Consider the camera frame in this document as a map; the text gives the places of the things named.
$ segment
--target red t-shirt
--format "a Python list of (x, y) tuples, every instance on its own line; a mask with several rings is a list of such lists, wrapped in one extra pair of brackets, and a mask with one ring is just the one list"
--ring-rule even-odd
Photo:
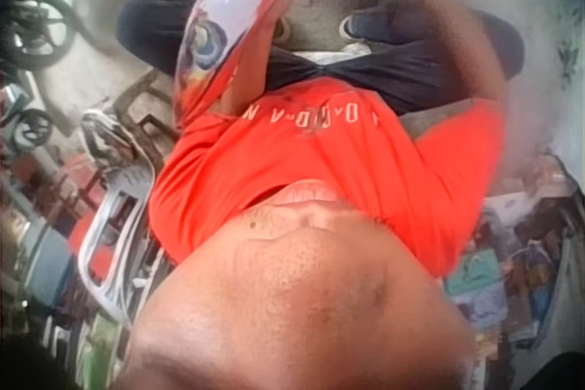
[(293, 84), (241, 117), (208, 113), (186, 127), (154, 189), (151, 227), (180, 263), (261, 195), (321, 180), (443, 276), (473, 232), (502, 138), (487, 104), (413, 141), (375, 92), (329, 78)]

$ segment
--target floor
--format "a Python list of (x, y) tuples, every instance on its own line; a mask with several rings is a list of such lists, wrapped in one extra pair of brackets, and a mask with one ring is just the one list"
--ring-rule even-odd
[[(39, 105), (56, 121), (59, 132), (55, 142), (66, 144), (66, 152), (79, 147), (76, 130), (82, 113), (117, 96), (147, 70), (113, 38), (116, 17), (125, 0), (68, 1), (100, 41), (100, 50), (78, 37), (61, 62), (37, 74), (44, 97)], [(339, 20), (362, 1), (297, 0), (289, 14), (294, 48), (340, 48), (343, 42), (336, 33)], [(507, 19), (526, 41), (526, 68), (512, 84), (506, 168), (513, 170), (535, 150), (550, 149), (583, 187), (584, 0), (464, 1)], [(565, 57), (572, 53), (577, 56)], [(171, 120), (169, 109), (155, 100), (142, 101), (138, 107), (137, 111), (155, 111), (161, 119)], [(405, 123), (416, 135), (449, 111), (410, 115)], [(529, 372), (519, 371), (518, 375), (524, 378)]]

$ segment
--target black pants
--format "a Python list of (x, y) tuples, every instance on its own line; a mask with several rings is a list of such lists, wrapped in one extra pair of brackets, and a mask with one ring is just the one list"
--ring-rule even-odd
[[(136, 57), (173, 76), (186, 22), (195, 0), (131, 0), (118, 21), (118, 39)], [(511, 79), (524, 65), (525, 48), (510, 24), (477, 13), (506, 76)], [(374, 90), (398, 115), (422, 111), (467, 98), (440, 62), (430, 21), (416, 5), (401, 4), (355, 13), (357, 37), (392, 46), (327, 66), (275, 48), (268, 64), (267, 90), (306, 79), (329, 76), (361, 89)]]

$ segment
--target sneaker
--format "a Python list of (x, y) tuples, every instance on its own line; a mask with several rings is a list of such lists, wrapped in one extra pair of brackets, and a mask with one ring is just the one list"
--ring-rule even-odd
[(272, 44), (276, 46), (285, 45), (289, 38), (291, 38), (291, 26), (285, 18), (279, 18), (274, 28), (274, 36), (272, 36)]
[(366, 40), (364, 38), (356, 36), (352, 32), (351, 19), (352, 16), (347, 16), (341, 21), (341, 23), (339, 24), (339, 35), (347, 43), (363, 43)]

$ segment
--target concrete floor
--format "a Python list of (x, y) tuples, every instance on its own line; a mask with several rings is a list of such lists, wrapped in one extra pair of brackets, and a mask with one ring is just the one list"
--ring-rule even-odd
[[(37, 75), (45, 106), (57, 121), (69, 148), (81, 114), (107, 97), (115, 97), (147, 67), (125, 53), (113, 38), (116, 17), (125, 0), (69, 0), (90, 30), (108, 49), (96, 51), (77, 38), (71, 52), (56, 66)], [(297, 0), (289, 14), (295, 48), (336, 49), (339, 20), (362, 0)], [(526, 41), (526, 68), (513, 81), (506, 152), (507, 169), (521, 165), (536, 150), (550, 149), (583, 187), (584, 0), (464, 0), (476, 9), (497, 14), (514, 24)], [(575, 63), (563, 64), (559, 53), (578, 51)], [(170, 121), (170, 110), (156, 101), (139, 103)], [(410, 115), (413, 132), (424, 131), (445, 109)], [(524, 379), (530, 372), (519, 371)]]

